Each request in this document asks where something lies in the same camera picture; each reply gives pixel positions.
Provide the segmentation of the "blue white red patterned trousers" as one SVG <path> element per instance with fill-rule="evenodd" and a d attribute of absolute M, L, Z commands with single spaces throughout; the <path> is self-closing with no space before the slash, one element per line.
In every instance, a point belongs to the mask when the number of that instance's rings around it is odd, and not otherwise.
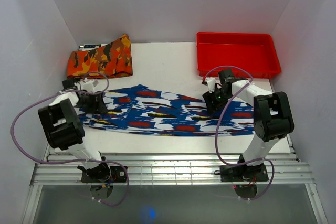
<path fill-rule="evenodd" d="M 108 112 L 79 118 L 93 129 L 139 135 L 163 136 L 240 136 L 253 135 L 253 107 L 233 101 L 221 124 L 220 111 L 207 114 L 203 100 L 182 94 L 158 91 L 144 85 L 109 90 L 104 94 Z"/>

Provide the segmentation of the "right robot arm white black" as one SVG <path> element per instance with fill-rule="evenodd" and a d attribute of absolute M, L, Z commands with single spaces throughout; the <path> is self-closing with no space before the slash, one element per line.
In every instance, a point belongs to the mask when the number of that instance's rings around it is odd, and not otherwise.
<path fill-rule="evenodd" d="M 232 66 L 221 66 L 216 80 L 209 75 L 202 79 L 208 90 L 203 94 L 207 112 L 220 111 L 222 119 L 230 103 L 239 98 L 253 107 L 254 136 L 237 164 L 224 164 L 217 172 L 222 182 L 267 182 L 269 180 L 265 158 L 278 143 L 294 130 L 294 122 L 284 92 L 271 92 L 253 84 L 253 79 L 234 76 Z"/>

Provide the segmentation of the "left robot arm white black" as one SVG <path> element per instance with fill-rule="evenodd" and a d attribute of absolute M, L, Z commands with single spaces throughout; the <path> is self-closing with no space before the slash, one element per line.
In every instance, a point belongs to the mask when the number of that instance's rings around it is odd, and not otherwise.
<path fill-rule="evenodd" d="M 47 142 L 50 147 L 81 159 L 82 165 L 78 169 L 89 178 L 106 182 L 111 178 L 111 168 L 100 152 L 85 142 L 85 130 L 77 112 L 77 109 L 83 109 L 87 114 L 107 112 L 104 92 L 97 89 L 95 79 L 67 79 L 62 85 L 60 95 L 38 110 Z"/>

